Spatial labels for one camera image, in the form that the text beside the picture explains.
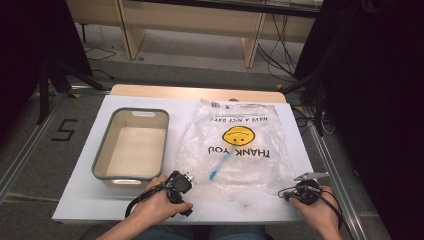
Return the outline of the black tripod stand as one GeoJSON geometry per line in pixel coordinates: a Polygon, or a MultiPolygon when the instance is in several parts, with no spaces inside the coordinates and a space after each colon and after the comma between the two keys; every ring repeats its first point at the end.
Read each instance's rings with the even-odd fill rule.
{"type": "Polygon", "coordinates": [[[40,111],[38,124],[43,123],[49,114],[49,83],[52,83],[59,93],[68,93],[71,85],[66,79],[67,75],[76,77],[96,90],[110,91],[110,88],[101,85],[92,77],[77,71],[62,61],[56,59],[44,61],[39,66],[40,111]]]}

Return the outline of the wooden shelf unit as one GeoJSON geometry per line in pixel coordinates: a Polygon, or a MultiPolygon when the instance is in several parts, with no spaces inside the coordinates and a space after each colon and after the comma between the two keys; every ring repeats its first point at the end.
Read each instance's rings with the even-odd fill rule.
{"type": "Polygon", "coordinates": [[[239,37],[245,66],[253,66],[261,39],[276,40],[278,31],[290,42],[304,43],[314,20],[288,14],[271,14],[136,2],[131,0],[66,0],[73,20],[80,24],[121,29],[124,48],[134,59],[148,30],[163,30],[239,37]]]}

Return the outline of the wooden table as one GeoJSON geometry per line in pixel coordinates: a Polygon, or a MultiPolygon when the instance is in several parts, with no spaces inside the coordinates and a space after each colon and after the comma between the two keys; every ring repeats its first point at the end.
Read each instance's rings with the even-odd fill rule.
{"type": "Polygon", "coordinates": [[[112,87],[111,95],[135,96],[152,98],[176,98],[176,99],[207,99],[229,101],[236,98],[239,102],[259,103],[285,103],[286,98],[280,92],[231,90],[213,88],[173,87],[173,86],[149,86],[117,84],[112,87]]]}

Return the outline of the metal floor rail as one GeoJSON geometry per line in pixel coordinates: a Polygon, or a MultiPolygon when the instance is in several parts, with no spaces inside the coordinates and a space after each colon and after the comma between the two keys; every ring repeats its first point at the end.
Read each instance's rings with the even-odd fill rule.
{"type": "Polygon", "coordinates": [[[52,104],[50,105],[50,112],[40,124],[36,125],[35,129],[32,131],[31,135],[26,140],[17,156],[14,158],[11,166],[0,178],[0,204],[6,199],[10,189],[13,187],[25,165],[31,158],[32,154],[52,124],[58,110],[64,104],[67,98],[67,94],[58,94],[55,97],[52,104]]]}
{"type": "Polygon", "coordinates": [[[347,189],[345,188],[340,174],[337,171],[336,165],[333,162],[333,158],[326,145],[326,142],[324,138],[319,135],[318,130],[316,129],[318,123],[310,123],[309,126],[309,130],[317,146],[321,160],[323,161],[323,165],[329,173],[329,179],[331,181],[334,193],[336,194],[337,199],[341,205],[343,216],[346,220],[347,229],[352,234],[352,238],[354,240],[368,240],[364,226],[359,218],[359,215],[356,213],[353,202],[349,199],[347,189]]]}

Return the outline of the black curtain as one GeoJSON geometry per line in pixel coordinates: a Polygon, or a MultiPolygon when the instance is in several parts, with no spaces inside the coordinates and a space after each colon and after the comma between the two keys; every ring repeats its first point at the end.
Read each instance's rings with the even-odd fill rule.
{"type": "Polygon", "coordinates": [[[0,139],[34,93],[39,67],[50,60],[92,73],[66,0],[0,0],[0,139]]]}
{"type": "Polygon", "coordinates": [[[325,102],[392,240],[424,240],[424,0],[323,0],[296,77],[347,41],[325,102]]]}

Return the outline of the person's right hand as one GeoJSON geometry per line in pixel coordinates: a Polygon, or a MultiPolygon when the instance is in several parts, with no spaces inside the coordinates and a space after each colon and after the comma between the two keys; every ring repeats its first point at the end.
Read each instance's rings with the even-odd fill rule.
{"type": "Polygon", "coordinates": [[[299,200],[290,198],[289,202],[296,207],[306,222],[319,235],[321,231],[339,230],[339,218],[336,212],[322,199],[311,205],[305,205],[299,200]]]}

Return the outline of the clear plastic smiley bag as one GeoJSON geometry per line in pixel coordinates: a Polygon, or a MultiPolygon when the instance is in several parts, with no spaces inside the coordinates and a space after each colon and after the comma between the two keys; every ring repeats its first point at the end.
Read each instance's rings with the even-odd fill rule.
{"type": "Polygon", "coordinates": [[[197,184],[214,186],[227,196],[244,190],[275,195],[294,178],[277,111],[257,103],[200,101],[182,137],[176,167],[197,184]],[[212,168],[230,146],[236,146],[235,153],[210,180],[212,168]]]}

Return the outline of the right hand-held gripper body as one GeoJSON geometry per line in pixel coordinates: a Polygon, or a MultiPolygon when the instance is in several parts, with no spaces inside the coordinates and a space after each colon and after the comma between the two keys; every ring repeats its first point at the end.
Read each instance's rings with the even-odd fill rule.
{"type": "Polygon", "coordinates": [[[311,205],[319,199],[322,190],[317,179],[328,177],[329,174],[306,172],[295,178],[297,184],[283,191],[283,198],[288,201],[290,198],[299,200],[301,203],[311,205]]]}

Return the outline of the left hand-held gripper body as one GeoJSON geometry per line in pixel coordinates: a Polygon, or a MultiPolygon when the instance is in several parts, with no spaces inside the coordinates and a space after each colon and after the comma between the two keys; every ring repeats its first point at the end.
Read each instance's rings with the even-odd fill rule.
{"type": "Polygon", "coordinates": [[[173,171],[166,180],[165,186],[168,189],[176,190],[179,193],[186,194],[192,189],[195,183],[194,178],[188,173],[182,174],[179,171],[173,171]]]}

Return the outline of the person's left hand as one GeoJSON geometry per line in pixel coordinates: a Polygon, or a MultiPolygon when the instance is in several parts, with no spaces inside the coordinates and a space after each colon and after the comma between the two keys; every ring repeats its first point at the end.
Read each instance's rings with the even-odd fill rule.
{"type": "Polygon", "coordinates": [[[161,190],[154,193],[149,199],[139,202],[133,212],[127,217],[135,229],[144,230],[151,226],[163,223],[177,213],[191,210],[192,203],[171,203],[167,192],[161,190]]]}

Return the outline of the beige bin with grey rim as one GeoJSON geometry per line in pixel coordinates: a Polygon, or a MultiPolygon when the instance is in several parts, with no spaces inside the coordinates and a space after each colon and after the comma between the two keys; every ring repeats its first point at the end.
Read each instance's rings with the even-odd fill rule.
{"type": "Polygon", "coordinates": [[[115,110],[92,174],[110,187],[146,186],[162,172],[168,126],[169,114],[163,109],[115,110]]]}

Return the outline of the black metal stand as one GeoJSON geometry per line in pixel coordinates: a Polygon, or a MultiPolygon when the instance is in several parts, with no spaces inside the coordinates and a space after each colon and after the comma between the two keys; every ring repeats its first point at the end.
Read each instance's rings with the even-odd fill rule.
{"type": "Polygon", "coordinates": [[[303,89],[300,97],[300,102],[303,104],[314,104],[315,115],[314,123],[315,128],[320,136],[323,135],[322,117],[323,117],[323,105],[324,105],[324,84],[323,76],[319,73],[312,73],[305,78],[299,80],[297,83],[282,88],[280,92],[283,95],[287,95],[299,89],[303,89]]]}

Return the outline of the blue toothbrush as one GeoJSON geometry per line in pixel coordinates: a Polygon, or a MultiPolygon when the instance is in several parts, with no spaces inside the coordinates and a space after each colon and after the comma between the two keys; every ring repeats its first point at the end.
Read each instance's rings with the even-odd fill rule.
{"type": "Polygon", "coordinates": [[[211,173],[209,175],[209,179],[213,180],[222,167],[222,165],[235,153],[236,146],[230,146],[226,147],[222,151],[222,156],[220,157],[220,160],[216,163],[216,165],[212,168],[211,173]]]}

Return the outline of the white table board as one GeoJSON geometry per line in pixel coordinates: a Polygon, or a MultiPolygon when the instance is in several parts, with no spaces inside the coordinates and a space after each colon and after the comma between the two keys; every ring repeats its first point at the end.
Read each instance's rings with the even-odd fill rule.
{"type": "MultiPolygon", "coordinates": [[[[109,187],[91,172],[101,138],[115,110],[139,107],[163,109],[169,113],[170,126],[163,165],[163,172],[168,174],[175,169],[178,144],[198,103],[197,99],[107,96],[52,219],[65,224],[118,221],[124,218],[129,202],[143,191],[141,186],[109,187]]],[[[184,199],[194,204],[193,213],[188,217],[176,215],[166,221],[168,225],[277,224],[303,219],[276,192],[267,194],[247,190],[225,199],[218,189],[198,184],[184,199]]]]}

